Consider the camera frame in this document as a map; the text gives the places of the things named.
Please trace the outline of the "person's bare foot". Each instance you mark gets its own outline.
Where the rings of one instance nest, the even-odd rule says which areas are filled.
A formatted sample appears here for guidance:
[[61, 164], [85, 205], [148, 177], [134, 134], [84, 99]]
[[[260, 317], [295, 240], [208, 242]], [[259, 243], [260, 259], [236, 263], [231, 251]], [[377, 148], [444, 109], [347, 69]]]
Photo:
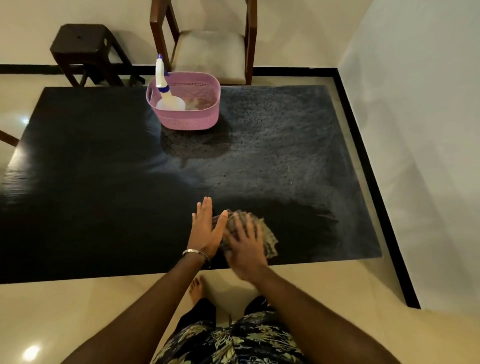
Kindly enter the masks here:
[[199, 303], [200, 300], [204, 299], [207, 297], [206, 294], [206, 288], [205, 288], [205, 280], [203, 276], [196, 276], [188, 290], [191, 303], [193, 306], [195, 306], [197, 303]]

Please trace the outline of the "person's left forearm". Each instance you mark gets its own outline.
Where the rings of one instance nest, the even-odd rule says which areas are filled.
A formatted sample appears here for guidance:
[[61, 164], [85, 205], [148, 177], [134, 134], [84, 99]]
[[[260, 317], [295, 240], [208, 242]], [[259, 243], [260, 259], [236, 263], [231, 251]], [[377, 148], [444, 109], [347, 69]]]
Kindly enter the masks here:
[[204, 263], [192, 253], [182, 257], [147, 292], [61, 364], [149, 364]]

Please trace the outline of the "white spray bottle blue collar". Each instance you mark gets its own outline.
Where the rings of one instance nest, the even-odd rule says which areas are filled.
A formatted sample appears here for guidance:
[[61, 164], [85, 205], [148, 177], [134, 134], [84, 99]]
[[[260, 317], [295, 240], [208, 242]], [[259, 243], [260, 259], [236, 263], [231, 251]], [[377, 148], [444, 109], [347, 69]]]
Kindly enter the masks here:
[[171, 88], [167, 82], [170, 74], [165, 68], [164, 59], [158, 54], [155, 62], [155, 87], [160, 93], [160, 100], [156, 108], [165, 111], [186, 111], [186, 104], [183, 99], [171, 93]]

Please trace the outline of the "checked cleaning cloth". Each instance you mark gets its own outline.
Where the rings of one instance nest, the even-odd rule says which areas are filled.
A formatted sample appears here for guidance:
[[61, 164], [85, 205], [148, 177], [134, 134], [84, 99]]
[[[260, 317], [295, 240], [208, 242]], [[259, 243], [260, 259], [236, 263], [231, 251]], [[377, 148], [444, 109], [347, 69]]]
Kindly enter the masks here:
[[259, 218], [251, 213], [246, 211], [237, 210], [235, 212], [228, 210], [228, 219], [225, 229], [229, 231], [229, 233], [235, 237], [235, 239], [239, 240], [237, 228], [235, 225], [234, 213], [237, 213], [239, 220], [242, 222], [243, 228], [245, 233], [247, 233], [247, 221], [246, 217], [251, 215], [251, 220], [253, 222], [253, 228], [255, 234], [257, 234], [257, 227], [260, 226], [263, 236], [263, 249], [264, 254], [267, 259], [274, 258], [278, 255], [275, 245], [279, 242], [276, 236], [273, 234], [272, 230], [267, 226], [265, 220], [263, 218]]

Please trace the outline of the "pink plastic basket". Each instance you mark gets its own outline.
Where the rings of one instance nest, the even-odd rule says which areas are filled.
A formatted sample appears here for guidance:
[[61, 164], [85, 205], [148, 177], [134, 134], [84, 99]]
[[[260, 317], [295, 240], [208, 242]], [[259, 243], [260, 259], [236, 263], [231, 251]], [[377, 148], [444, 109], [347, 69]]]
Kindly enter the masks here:
[[200, 111], [168, 111], [156, 108], [161, 96], [153, 78], [146, 89], [146, 100], [162, 126], [178, 131], [207, 130], [219, 119], [221, 86], [212, 75], [204, 72], [171, 72], [166, 78], [171, 93], [181, 99], [201, 97], [211, 100], [212, 106]]

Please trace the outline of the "crumpled cloth in basket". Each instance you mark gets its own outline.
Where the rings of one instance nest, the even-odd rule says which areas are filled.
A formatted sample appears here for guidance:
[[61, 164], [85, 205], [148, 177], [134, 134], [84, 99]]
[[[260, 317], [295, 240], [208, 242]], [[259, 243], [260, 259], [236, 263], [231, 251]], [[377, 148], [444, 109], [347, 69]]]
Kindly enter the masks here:
[[213, 105], [211, 100], [204, 97], [186, 97], [183, 100], [185, 102], [185, 111], [202, 111]]

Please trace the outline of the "dark shaggy rug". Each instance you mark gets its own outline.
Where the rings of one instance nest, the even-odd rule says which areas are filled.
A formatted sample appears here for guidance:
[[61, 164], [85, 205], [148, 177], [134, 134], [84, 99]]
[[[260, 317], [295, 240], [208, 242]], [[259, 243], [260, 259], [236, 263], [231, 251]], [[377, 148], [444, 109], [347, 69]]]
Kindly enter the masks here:
[[43, 90], [0, 186], [0, 284], [167, 272], [204, 197], [263, 218], [271, 264], [382, 256], [325, 86], [227, 86], [192, 132], [146, 92]]

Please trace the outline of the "dark brown stool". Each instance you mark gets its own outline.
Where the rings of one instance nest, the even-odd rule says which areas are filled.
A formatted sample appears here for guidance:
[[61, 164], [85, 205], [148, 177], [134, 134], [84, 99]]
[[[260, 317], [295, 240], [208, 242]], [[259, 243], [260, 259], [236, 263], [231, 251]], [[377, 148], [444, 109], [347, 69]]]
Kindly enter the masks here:
[[94, 85], [124, 86], [109, 60], [113, 49], [129, 75], [128, 86], [144, 85], [145, 79], [135, 69], [112, 32], [102, 24], [68, 23], [60, 27], [51, 54], [73, 87], [84, 87], [87, 79]]

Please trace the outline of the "wooden chair with beige cushion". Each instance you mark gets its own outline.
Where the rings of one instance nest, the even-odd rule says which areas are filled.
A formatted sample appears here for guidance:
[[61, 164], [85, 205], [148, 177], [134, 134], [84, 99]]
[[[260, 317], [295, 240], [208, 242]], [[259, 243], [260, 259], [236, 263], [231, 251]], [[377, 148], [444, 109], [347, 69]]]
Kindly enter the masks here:
[[180, 31], [171, 0], [151, 0], [149, 24], [165, 69], [213, 75], [224, 86], [250, 86], [254, 73], [257, 0], [246, 3], [245, 31]]

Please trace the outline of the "person's right hand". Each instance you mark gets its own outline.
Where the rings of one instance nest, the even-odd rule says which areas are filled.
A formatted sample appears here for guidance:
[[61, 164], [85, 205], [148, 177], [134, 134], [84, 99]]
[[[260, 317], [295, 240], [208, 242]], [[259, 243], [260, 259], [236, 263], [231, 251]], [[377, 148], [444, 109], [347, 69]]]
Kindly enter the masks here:
[[[238, 214], [234, 213], [233, 217], [239, 238], [239, 252], [235, 259], [226, 261], [239, 279], [256, 286], [261, 275], [265, 270], [268, 270], [261, 227], [256, 228], [257, 234], [255, 234], [252, 218], [248, 215], [246, 216], [246, 233]], [[231, 234], [228, 230], [225, 230], [224, 235]]]

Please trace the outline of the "person's left hand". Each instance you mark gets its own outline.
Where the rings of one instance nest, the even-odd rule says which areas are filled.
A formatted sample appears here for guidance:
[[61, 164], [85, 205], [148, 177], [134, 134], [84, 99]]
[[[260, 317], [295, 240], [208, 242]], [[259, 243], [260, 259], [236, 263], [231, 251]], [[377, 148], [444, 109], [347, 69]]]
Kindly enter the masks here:
[[210, 262], [220, 243], [213, 243], [213, 203], [211, 197], [204, 197], [197, 203], [196, 213], [192, 214], [192, 226], [187, 249], [182, 256], [194, 254]]

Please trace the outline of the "dark floral shorts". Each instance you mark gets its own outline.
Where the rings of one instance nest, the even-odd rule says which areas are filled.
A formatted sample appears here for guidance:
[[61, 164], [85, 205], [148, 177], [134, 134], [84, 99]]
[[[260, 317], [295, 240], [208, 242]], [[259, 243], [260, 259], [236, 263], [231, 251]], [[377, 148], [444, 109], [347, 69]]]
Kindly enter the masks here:
[[217, 308], [200, 299], [184, 314], [152, 364], [307, 364], [279, 314], [264, 296], [244, 316], [217, 326]]

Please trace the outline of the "person's right forearm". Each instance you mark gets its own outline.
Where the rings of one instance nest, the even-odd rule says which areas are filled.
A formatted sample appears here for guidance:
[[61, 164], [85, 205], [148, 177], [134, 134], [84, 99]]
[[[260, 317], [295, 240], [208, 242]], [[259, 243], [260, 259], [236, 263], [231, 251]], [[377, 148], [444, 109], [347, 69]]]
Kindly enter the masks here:
[[401, 364], [373, 337], [269, 267], [256, 266], [248, 281], [279, 313], [311, 363]]

